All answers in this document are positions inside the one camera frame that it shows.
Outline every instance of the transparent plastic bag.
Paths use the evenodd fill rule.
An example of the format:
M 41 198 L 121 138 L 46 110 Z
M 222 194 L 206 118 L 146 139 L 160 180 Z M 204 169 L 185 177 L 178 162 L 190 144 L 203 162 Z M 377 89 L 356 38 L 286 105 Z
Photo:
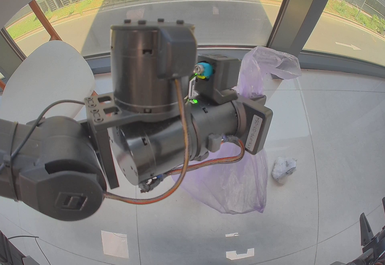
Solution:
M 301 75 L 298 59 L 287 53 L 266 47 L 255 47 L 242 60 L 237 92 L 247 98 L 263 94 L 262 76 L 274 74 L 282 79 Z M 224 143 L 208 159 L 237 156 L 240 148 Z M 239 162 L 216 164 L 187 172 L 181 186 L 195 199 L 220 213 L 239 214 L 266 206 L 267 156 L 263 149 L 256 155 L 246 152 Z

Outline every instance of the asphalt road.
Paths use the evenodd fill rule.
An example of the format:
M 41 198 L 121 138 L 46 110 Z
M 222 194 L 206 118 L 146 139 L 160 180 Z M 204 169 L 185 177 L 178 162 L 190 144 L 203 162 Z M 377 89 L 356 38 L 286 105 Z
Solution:
M 238 0 L 184 0 L 131 5 L 61 22 L 54 26 L 61 38 L 82 55 L 109 51 L 110 26 L 124 19 L 166 21 L 183 19 L 196 26 L 199 44 L 265 45 L 278 6 Z M 45 31 L 34 33 L 18 45 L 30 54 L 48 41 Z M 385 41 L 354 25 L 321 16 L 306 49 L 341 54 L 385 65 Z

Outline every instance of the white tile floor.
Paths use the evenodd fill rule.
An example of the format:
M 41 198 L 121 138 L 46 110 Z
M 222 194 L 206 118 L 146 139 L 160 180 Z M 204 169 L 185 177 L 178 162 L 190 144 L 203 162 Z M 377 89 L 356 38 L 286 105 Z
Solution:
M 22 203 L 0 199 L 0 229 L 33 234 L 55 264 L 329 265 L 359 256 L 359 216 L 376 233 L 385 224 L 385 81 L 344 73 L 303 70 L 298 80 L 264 81 L 274 112 L 265 149 L 269 177 L 264 213 L 229 215 L 183 189 L 161 203 L 132 206 L 104 201 L 93 216 L 64 222 Z M 112 91 L 110 74 L 96 77 L 96 92 Z M 77 119 L 85 117 L 82 110 Z M 279 156 L 297 159 L 284 185 L 270 172 Z M 118 168 L 122 195 L 137 195 Z M 155 194 L 167 189 L 162 183 Z M 103 253 L 100 231 L 127 234 L 129 259 Z M 225 234 L 238 232 L 238 237 Z M 47 261 L 33 239 L 17 247 Z M 226 259 L 226 251 L 253 256 Z

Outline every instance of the robotic arm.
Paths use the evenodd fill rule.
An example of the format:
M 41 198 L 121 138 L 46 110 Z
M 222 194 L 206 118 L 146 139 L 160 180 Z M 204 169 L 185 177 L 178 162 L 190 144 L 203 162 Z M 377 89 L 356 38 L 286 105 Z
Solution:
M 240 60 L 197 56 L 194 27 L 182 21 L 126 20 L 111 29 L 113 92 L 85 98 L 86 121 L 0 120 L 0 196 L 55 219 L 80 220 L 104 198 L 149 203 L 107 192 L 107 183 L 119 186 L 112 152 L 128 181 L 146 192 L 168 175 L 181 173 L 182 180 L 185 171 L 263 148 L 273 114 L 262 97 L 232 90 Z M 193 99 L 191 80 L 199 93 Z M 239 145 L 239 156 L 178 167 L 186 157 L 204 160 L 223 142 Z

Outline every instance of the black cable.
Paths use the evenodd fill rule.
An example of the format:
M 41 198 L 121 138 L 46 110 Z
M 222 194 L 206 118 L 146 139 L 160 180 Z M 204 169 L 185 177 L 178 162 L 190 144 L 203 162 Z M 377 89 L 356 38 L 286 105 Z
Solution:
M 43 253 L 44 257 L 46 258 L 48 264 L 51 265 L 51 263 L 48 261 L 48 258 L 47 258 L 46 255 L 44 254 L 43 250 L 40 248 L 40 245 L 39 245 L 39 243 L 37 242 L 37 239 L 36 239 L 36 238 L 35 238 L 35 242 L 36 242 L 36 244 L 37 244 L 37 247 L 39 247 L 40 251 Z
M 19 235 L 19 236 L 12 236 L 12 237 L 9 237 L 9 238 L 7 238 L 7 239 L 8 239 L 8 240 L 10 240 L 10 239 L 16 239 L 16 238 L 18 238 L 18 237 L 33 237 L 33 238 L 36 238 L 36 239 L 39 238 L 39 236 Z
M 62 100 L 58 100 L 58 101 L 55 101 L 54 103 L 50 104 L 48 107 L 46 107 L 41 113 L 40 115 L 36 118 L 35 122 L 33 123 L 32 127 L 31 127 L 31 130 L 27 133 L 27 135 L 25 136 L 25 138 L 23 139 L 23 141 L 19 144 L 19 146 L 14 150 L 14 152 L 11 154 L 11 160 L 13 160 L 16 155 L 20 152 L 20 150 L 22 149 L 22 147 L 24 146 L 24 144 L 28 141 L 28 138 L 31 136 L 31 134 L 33 133 L 33 131 L 35 130 L 35 128 L 37 127 L 37 125 L 39 125 L 39 122 L 41 121 L 41 119 L 43 118 L 44 114 L 46 114 L 46 112 L 52 108 L 53 106 L 57 105 L 57 104 L 61 104 L 61 103 L 74 103 L 74 104 L 84 104 L 83 101 L 79 101 L 79 100 L 72 100 L 72 99 L 62 99 Z

